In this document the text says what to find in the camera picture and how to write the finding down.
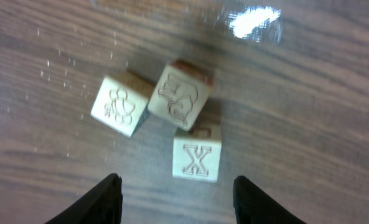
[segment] dark wood plank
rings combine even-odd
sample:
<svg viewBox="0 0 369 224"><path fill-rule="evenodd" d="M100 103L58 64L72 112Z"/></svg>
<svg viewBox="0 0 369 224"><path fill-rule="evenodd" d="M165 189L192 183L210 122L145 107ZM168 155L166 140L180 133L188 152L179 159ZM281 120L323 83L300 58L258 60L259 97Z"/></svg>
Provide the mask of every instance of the dark wood plank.
<svg viewBox="0 0 369 224"><path fill-rule="evenodd" d="M239 7L282 10L280 44L229 34ZM213 74L216 184L172 178L175 127L132 139L90 116L104 74ZM369 223L369 0L0 0L0 223L42 223L111 172L123 223L235 223L245 175L307 223Z"/></svg>

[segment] cube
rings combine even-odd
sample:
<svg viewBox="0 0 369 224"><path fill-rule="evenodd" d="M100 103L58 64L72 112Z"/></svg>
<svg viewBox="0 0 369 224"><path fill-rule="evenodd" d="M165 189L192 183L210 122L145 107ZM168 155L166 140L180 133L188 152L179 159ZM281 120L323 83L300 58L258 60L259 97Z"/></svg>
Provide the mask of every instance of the cube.
<svg viewBox="0 0 369 224"><path fill-rule="evenodd" d="M189 131L212 91L212 81L191 65L167 65L151 96L148 110Z"/></svg>
<svg viewBox="0 0 369 224"><path fill-rule="evenodd" d="M152 84L129 72L106 76L90 114L130 138L149 114L146 108L153 91Z"/></svg>
<svg viewBox="0 0 369 224"><path fill-rule="evenodd" d="M178 128L173 143L173 177L216 182L221 150L220 125L196 125L191 132Z"/></svg>

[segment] wood grain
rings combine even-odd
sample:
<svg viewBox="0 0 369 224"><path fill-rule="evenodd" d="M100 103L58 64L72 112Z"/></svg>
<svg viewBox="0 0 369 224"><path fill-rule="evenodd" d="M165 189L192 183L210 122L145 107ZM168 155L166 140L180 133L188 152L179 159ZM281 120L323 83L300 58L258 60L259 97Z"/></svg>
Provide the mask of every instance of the wood grain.
<svg viewBox="0 0 369 224"><path fill-rule="evenodd" d="M247 5L282 10L280 44L228 34ZM90 117L103 75L156 83L177 58L213 74L216 184L172 178L166 121L128 139ZM369 0L0 0L0 223L46 222L111 172L122 223L235 223L238 175L307 223L369 223Z"/></svg>

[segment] block with animal engraving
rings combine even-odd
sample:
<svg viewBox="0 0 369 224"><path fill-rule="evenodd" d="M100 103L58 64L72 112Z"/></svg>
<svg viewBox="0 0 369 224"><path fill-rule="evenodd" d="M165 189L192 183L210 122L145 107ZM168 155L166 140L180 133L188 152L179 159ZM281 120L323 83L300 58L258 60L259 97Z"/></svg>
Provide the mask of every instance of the block with animal engraving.
<svg viewBox="0 0 369 224"><path fill-rule="evenodd" d="M152 84L129 72L105 76L91 115L130 138L149 114L153 91Z"/></svg>
<svg viewBox="0 0 369 224"><path fill-rule="evenodd" d="M212 90L212 81L183 61L166 66L148 110L189 131Z"/></svg>
<svg viewBox="0 0 369 224"><path fill-rule="evenodd" d="M222 133L218 124L196 124L190 132L177 129L173 143L173 177L216 182Z"/></svg>

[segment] wooden table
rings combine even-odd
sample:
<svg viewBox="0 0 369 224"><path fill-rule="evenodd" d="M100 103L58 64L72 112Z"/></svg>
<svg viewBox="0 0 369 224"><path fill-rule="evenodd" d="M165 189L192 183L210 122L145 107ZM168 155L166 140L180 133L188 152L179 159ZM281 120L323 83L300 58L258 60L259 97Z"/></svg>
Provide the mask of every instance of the wooden table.
<svg viewBox="0 0 369 224"><path fill-rule="evenodd" d="M282 10L279 44L227 34L236 7ZM105 74L213 74L218 182L172 178L175 127L128 139L90 116ZM245 175L307 223L369 223L369 0L0 0L0 223L43 223L109 173L122 223L235 223Z"/></svg>

